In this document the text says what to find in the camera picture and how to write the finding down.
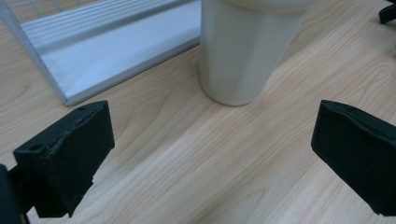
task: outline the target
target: wooden table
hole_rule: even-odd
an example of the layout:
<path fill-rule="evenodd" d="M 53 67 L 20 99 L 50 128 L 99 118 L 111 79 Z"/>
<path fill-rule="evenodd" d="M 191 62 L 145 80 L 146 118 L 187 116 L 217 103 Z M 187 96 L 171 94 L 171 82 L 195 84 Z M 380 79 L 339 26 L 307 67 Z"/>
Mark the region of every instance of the wooden table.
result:
<path fill-rule="evenodd" d="M 32 223 L 396 223 L 312 151 L 322 99 L 396 124 L 396 23 L 386 1 L 322 0 L 252 104 L 210 100 L 199 47 L 85 102 L 108 100 L 116 147 L 71 219 Z M 74 107 L 0 24 L 0 163 Z"/>

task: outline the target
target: wood grain surface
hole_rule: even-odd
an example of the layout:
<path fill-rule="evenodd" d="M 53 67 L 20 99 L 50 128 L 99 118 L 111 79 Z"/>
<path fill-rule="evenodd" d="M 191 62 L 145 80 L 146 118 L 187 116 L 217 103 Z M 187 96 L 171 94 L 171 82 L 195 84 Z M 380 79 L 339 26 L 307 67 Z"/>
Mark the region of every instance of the wood grain surface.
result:
<path fill-rule="evenodd" d="M 396 23 L 386 1 L 321 0 L 253 103 L 201 90 L 199 47 L 84 102 L 108 100 L 116 147 L 75 214 L 36 223 L 396 223 L 312 151 L 322 99 L 396 124 Z M 0 163 L 65 107 L 0 23 Z"/>

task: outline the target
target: black object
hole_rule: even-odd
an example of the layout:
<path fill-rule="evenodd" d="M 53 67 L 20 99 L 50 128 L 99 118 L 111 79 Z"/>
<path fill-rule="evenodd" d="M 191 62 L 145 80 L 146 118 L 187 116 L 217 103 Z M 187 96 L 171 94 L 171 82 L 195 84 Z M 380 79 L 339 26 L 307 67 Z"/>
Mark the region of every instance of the black object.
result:
<path fill-rule="evenodd" d="M 392 5 L 385 7 L 381 11 L 379 11 L 379 22 L 381 24 L 385 24 L 389 21 L 393 21 L 396 19 L 396 0 L 388 0 L 393 3 Z"/>
<path fill-rule="evenodd" d="M 49 126 L 14 150 L 18 165 L 11 171 L 0 166 L 0 223 L 23 223 L 20 214 L 33 206 L 40 217 L 71 217 L 114 146 L 106 101 Z"/>
<path fill-rule="evenodd" d="M 396 216 L 396 127 L 322 101 L 311 146 L 377 214 Z"/>

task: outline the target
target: table surface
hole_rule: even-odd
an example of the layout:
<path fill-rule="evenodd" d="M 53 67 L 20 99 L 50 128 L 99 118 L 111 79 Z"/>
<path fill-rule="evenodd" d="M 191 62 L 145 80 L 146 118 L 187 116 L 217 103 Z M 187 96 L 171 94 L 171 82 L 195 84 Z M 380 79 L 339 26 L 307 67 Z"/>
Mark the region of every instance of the table surface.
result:
<path fill-rule="evenodd" d="M 260 97 L 201 90 L 199 47 L 84 102 L 108 100 L 116 147 L 71 219 L 32 223 L 395 223 L 373 213 L 312 151 L 322 99 L 396 124 L 396 23 L 386 1 L 321 0 Z M 0 23 L 0 163 L 74 107 L 61 105 Z"/>

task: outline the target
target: white cup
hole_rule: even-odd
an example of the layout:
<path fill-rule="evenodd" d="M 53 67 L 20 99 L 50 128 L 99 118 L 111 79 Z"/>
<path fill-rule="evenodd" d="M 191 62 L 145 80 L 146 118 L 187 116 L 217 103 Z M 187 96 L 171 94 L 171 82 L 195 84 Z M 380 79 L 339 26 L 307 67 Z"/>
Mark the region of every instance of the white cup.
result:
<path fill-rule="evenodd" d="M 225 105 L 262 91 L 317 0 L 203 0 L 201 85 Z"/>

